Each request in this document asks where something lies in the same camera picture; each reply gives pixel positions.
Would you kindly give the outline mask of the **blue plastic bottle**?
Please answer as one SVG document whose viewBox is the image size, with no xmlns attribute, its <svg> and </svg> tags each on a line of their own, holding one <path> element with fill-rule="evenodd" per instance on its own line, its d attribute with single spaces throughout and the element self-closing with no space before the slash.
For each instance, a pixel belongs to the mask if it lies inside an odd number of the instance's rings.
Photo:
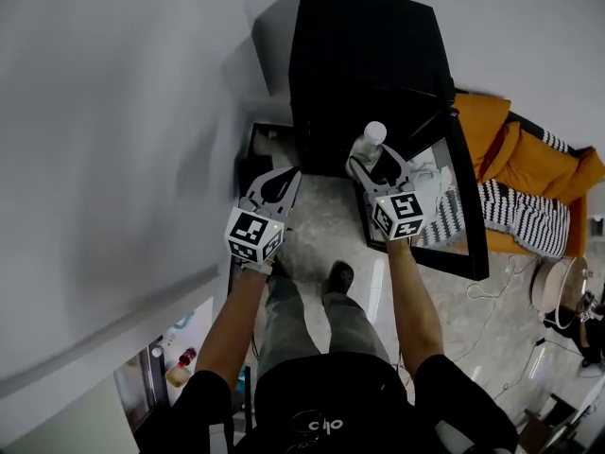
<svg viewBox="0 0 605 454">
<path fill-rule="evenodd" d="M 251 409 L 251 367 L 244 364 L 238 374 L 235 388 L 237 402 L 242 411 Z"/>
</svg>

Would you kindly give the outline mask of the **black mini fridge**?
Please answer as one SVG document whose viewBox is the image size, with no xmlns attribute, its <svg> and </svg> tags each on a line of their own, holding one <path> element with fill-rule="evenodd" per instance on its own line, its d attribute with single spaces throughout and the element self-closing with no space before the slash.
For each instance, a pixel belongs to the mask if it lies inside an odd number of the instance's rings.
<svg viewBox="0 0 605 454">
<path fill-rule="evenodd" d="M 429 151 L 452 177 L 437 208 L 456 228 L 441 244 L 414 245 L 415 259 L 485 279 L 481 203 L 434 10 L 409 0 L 277 0 L 252 38 L 269 90 L 288 95 L 302 171 L 343 176 L 355 138 L 384 124 L 404 159 Z"/>
</svg>

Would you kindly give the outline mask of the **small white-capped clear bottle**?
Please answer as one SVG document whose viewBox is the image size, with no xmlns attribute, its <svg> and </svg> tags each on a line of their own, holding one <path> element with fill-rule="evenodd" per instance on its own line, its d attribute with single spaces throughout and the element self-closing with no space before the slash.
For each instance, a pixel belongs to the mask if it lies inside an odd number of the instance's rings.
<svg viewBox="0 0 605 454">
<path fill-rule="evenodd" d="M 157 344 L 151 349 L 151 355 L 155 358 L 163 356 L 166 351 L 171 348 L 171 346 L 175 342 L 175 339 L 176 335 L 173 333 L 164 335 L 160 340 L 157 341 Z"/>
</svg>

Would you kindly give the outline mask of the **orange sofa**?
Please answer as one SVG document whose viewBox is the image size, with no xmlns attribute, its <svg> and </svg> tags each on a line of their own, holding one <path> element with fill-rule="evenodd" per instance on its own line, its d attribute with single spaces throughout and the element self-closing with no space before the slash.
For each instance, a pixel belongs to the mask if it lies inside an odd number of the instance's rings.
<svg viewBox="0 0 605 454">
<path fill-rule="evenodd" d="M 570 208 L 571 225 L 562 257 L 585 252 L 588 191 L 605 178 L 594 148 L 574 149 L 510 111 L 510 101 L 458 93 L 454 107 L 464 133 L 477 185 L 494 178 L 521 192 L 556 199 Z M 503 234 L 486 229 L 489 250 L 529 253 Z"/>
</svg>

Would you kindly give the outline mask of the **black bag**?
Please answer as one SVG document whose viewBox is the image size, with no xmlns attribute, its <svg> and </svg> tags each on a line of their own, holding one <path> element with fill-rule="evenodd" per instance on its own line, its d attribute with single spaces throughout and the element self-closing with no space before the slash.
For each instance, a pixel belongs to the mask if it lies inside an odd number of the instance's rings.
<svg viewBox="0 0 605 454">
<path fill-rule="evenodd" d="M 598 304 L 593 309 L 595 317 L 586 321 L 571 309 L 561 306 L 559 309 L 560 323 L 569 323 L 566 328 L 556 324 L 556 312 L 551 311 L 544 317 L 544 326 L 553 328 L 564 338 L 570 339 L 582 355 L 582 366 L 605 366 L 605 304 Z"/>
</svg>

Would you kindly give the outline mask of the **person's grey trousers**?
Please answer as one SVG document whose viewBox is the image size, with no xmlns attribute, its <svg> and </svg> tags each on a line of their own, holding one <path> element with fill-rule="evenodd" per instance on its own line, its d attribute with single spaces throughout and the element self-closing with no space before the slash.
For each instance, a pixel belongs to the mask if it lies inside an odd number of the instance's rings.
<svg viewBox="0 0 605 454">
<path fill-rule="evenodd" d="M 323 296 L 323 307 L 331 328 L 331 354 L 365 354 L 389 361 L 382 341 L 356 301 L 332 290 Z M 269 279 L 266 316 L 258 375 L 285 361 L 312 357 L 320 352 L 308 333 L 303 300 L 291 279 L 282 276 Z"/>
</svg>

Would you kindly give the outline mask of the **round beige basket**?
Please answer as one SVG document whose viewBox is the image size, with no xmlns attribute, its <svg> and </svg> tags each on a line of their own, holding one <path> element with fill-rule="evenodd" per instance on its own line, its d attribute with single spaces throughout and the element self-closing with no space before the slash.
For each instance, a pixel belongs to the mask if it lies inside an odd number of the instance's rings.
<svg viewBox="0 0 605 454">
<path fill-rule="evenodd" d="M 531 305 L 541 319 L 566 329 L 579 313 L 589 276 L 584 256 L 545 260 L 532 276 Z"/>
</svg>

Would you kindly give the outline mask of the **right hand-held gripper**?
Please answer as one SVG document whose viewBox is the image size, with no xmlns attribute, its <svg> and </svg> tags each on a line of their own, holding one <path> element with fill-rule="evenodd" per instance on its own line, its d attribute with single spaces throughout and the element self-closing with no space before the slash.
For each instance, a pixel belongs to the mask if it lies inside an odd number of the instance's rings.
<svg viewBox="0 0 605 454">
<path fill-rule="evenodd" d="M 370 240 L 399 240 L 417 235 L 424 225 L 424 210 L 415 185 L 410 181 L 407 161 L 393 148 L 383 146 L 387 183 L 375 183 L 357 158 L 349 158 L 348 175 L 364 191 Z"/>
</svg>

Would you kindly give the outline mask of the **person's right forearm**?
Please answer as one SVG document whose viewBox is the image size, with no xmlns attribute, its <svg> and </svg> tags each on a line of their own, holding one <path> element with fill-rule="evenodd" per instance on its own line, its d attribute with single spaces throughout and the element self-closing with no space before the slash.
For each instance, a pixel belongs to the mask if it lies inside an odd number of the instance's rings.
<svg viewBox="0 0 605 454">
<path fill-rule="evenodd" d="M 408 243 L 388 241 L 387 253 L 399 350 L 415 378 L 426 359 L 444 354 L 441 320 Z"/>
</svg>

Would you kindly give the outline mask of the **dark-rimmed glasses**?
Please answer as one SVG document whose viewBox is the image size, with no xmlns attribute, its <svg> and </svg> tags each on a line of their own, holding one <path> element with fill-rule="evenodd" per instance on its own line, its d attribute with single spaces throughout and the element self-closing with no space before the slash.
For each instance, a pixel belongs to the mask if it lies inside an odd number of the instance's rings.
<svg viewBox="0 0 605 454">
<path fill-rule="evenodd" d="M 290 440 L 286 454 L 306 454 L 319 447 L 325 438 L 325 415 L 319 410 L 304 410 L 290 422 Z"/>
</svg>

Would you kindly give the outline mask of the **person's left forearm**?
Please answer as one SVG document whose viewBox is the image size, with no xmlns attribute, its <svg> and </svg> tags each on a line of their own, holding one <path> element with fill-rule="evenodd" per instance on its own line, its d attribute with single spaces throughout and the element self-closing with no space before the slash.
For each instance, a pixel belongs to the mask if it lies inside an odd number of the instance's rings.
<svg viewBox="0 0 605 454">
<path fill-rule="evenodd" d="M 244 269 L 199 349 L 196 371 L 213 372 L 233 391 L 251 344 L 268 276 Z"/>
</svg>

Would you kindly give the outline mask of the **white cloth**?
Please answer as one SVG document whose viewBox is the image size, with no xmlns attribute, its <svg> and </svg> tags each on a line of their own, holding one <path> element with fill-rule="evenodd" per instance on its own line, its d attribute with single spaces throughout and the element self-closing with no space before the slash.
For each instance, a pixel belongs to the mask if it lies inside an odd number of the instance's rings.
<svg viewBox="0 0 605 454">
<path fill-rule="evenodd" d="M 409 162 L 416 191 L 432 201 L 439 201 L 452 184 L 452 173 L 448 166 L 438 168 L 434 161 L 428 159 Z"/>
</svg>

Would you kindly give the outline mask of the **clear plastic bottle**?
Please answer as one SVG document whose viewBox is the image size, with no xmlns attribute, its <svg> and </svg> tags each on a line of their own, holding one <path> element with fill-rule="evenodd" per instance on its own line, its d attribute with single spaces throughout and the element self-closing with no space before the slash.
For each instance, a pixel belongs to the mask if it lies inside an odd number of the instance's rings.
<svg viewBox="0 0 605 454">
<path fill-rule="evenodd" d="M 350 155 L 371 173 L 382 155 L 386 137 L 385 125 L 378 121 L 371 121 L 366 125 L 363 133 L 355 139 Z"/>
</svg>

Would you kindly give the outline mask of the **black white striped blanket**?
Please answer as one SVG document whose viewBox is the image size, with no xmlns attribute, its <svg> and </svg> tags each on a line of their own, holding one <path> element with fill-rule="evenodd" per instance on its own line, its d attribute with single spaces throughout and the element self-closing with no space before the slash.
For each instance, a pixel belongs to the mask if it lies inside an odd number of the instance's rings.
<svg viewBox="0 0 605 454">
<path fill-rule="evenodd" d="M 569 237 L 568 205 L 556 199 L 530 195 L 496 179 L 477 186 L 481 213 L 487 229 L 508 236 L 529 253 L 563 256 Z M 423 227 L 416 245 L 444 250 L 466 235 L 458 188 L 450 185 L 441 197 L 436 215 Z"/>
</svg>

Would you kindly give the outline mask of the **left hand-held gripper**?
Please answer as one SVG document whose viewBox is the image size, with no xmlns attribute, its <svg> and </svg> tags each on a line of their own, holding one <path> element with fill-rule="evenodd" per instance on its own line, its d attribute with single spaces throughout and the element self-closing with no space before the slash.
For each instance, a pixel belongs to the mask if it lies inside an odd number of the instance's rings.
<svg viewBox="0 0 605 454">
<path fill-rule="evenodd" d="M 257 177 L 232 209 L 224 233 L 232 256 L 264 263 L 285 240 L 285 222 L 302 179 L 295 166 L 272 169 Z"/>
</svg>

